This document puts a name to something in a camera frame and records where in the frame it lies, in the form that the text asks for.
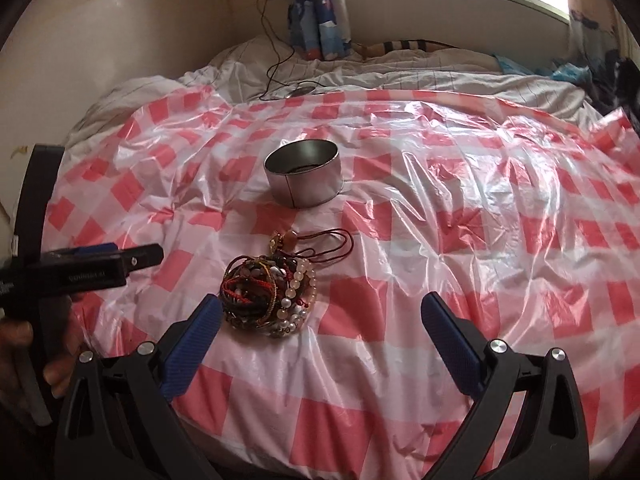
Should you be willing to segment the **person's left hand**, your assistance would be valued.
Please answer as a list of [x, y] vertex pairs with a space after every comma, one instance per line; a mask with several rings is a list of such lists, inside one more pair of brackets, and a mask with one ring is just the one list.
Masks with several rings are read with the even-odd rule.
[[[49, 356], [43, 365], [42, 377], [52, 396], [65, 396], [74, 372], [78, 356], [86, 350], [84, 330], [73, 307], [81, 304], [86, 294], [81, 292], [66, 299], [70, 305], [68, 321], [61, 347]], [[29, 322], [1, 320], [1, 405], [17, 414], [28, 411], [28, 401], [21, 380], [22, 356], [30, 357], [34, 342], [34, 330]]]

